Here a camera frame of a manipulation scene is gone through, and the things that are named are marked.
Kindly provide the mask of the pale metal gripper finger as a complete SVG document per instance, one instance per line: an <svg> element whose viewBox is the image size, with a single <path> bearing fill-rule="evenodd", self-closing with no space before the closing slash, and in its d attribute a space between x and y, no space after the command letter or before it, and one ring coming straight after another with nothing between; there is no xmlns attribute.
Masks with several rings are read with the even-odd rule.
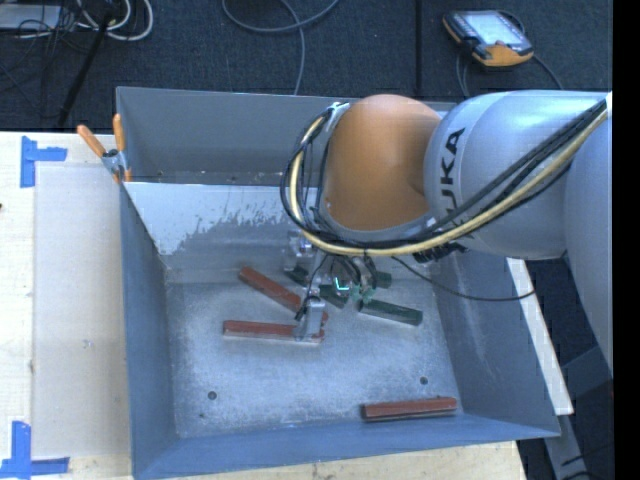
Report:
<svg viewBox="0 0 640 480"><path fill-rule="evenodd" d="M323 331L324 322L324 302L319 297L312 297L310 300L310 337L319 338Z"/></svg>
<svg viewBox="0 0 640 480"><path fill-rule="evenodd" d="M312 316L313 310L311 308L311 298L307 296L304 299L303 305L300 309L300 321L297 326L297 339L306 340L312 335Z"/></svg>

